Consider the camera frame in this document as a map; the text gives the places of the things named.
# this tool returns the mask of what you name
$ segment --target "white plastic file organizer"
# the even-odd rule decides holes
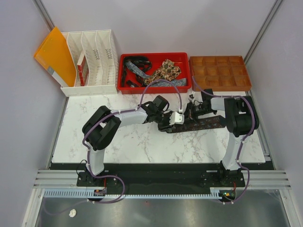
[[[62,87],[66,96],[117,94],[118,56],[111,30],[62,33],[71,52],[77,77],[74,87]],[[80,85],[77,62],[84,50],[89,67],[85,86]]]

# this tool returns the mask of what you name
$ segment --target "orange wooden tray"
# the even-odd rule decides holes
[[[194,56],[189,58],[191,76],[213,91],[249,91],[250,77],[242,56]],[[193,83],[193,90],[199,91]]]

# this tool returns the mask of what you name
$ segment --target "marble table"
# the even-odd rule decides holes
[[[183,110],[188,95],[181,94]],[[245,95],[245,92],[215,92],[217,95]],[[158,94],[147,94],[143,102],[152,101]],[[195,92],[195,98],[201,95]],[[175,111],[179,106],[177,94],[162,94]],[[139,104],[141,95],[106,95],[70,97],[60,134],[53,154],[53,163],[79,163],[86,159],[81,131],[85,122],[101,106],[109,109],[133,108]],[[120,128],[112,143],[106,148],[106,163],[219,163],[228,143],[226,128],[167,134],[159,132],[156,123],[129,125]],[[264,163],[264,155],[255,131],[243,150],[244,163]]]

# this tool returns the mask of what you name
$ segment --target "white wall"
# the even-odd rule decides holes
[[[43,0],[62,31],[112,29],[118,54],[243,55],[274,0]]]
[[[303,213],[303,1],[284,1],[248,63],[275,164]]]
[[[21,225],[64,96],[33,55],[49,30],[31,0],[0,1],[0,226]]]

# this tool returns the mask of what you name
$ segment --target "red plastic tray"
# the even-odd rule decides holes
[[[122,54],[120,58],[119,65],[119,73],[118,73],[118,89],[122,92],[122,94],[142,94],[144,91],[144,87],[130,87],[126,84],[127,80],[131,80],[133,83],[137,83],[135,74],[130,70],[126,69],[126,79],[124,87],[121,84],[121,78],[123,74],[123,59],[127,56],[136,56],[142,55],[149,59],[152,64],[152,68],[146,72],[147,75],[151,75],[156,69],[158,69],[162,62],[166,59],[169,59],[175,63],[175,66],[179,66],[181,69],[181,74],[177,77],[177,79],[186,78],[187,84],[183,87],[178,87],[178,90],[181,93],[186,93],[188,89],[191,88],[191,77],[189,71],[188,58],[186,53],[132,53],[132,54]],[[176,93],[174,87],[149,87],[147,89],[147,94],[155,94],[155,93]]]

